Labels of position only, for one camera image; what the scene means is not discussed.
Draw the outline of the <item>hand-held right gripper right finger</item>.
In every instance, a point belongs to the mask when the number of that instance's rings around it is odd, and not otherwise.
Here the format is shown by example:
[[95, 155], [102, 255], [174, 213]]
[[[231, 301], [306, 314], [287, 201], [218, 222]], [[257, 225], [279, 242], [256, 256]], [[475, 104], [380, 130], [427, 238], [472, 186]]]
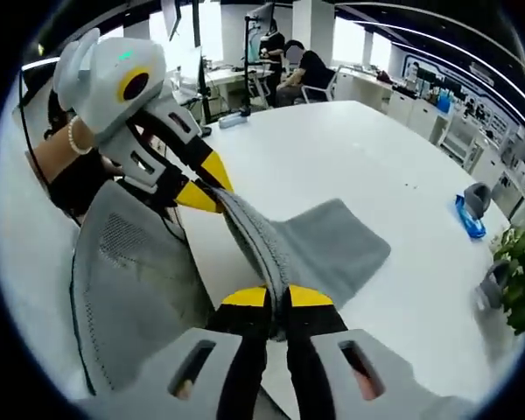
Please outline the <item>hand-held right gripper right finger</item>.
[[412, 366], [369, 333], [350, 330], [316, 290], [287, 291], [287, 363], [303, 419], [467, 419], [473, 404], [419, 384]]

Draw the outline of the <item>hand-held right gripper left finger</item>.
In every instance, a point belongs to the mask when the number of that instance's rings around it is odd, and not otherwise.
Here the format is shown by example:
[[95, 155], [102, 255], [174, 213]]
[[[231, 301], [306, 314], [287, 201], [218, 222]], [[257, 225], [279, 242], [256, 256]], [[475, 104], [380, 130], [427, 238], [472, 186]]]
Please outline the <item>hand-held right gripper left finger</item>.
[[204, 328], [151, 356], [126, 388], [82, 403], [89, 419], [250, 419], [266, 368], [268, 290], [226, 297]]

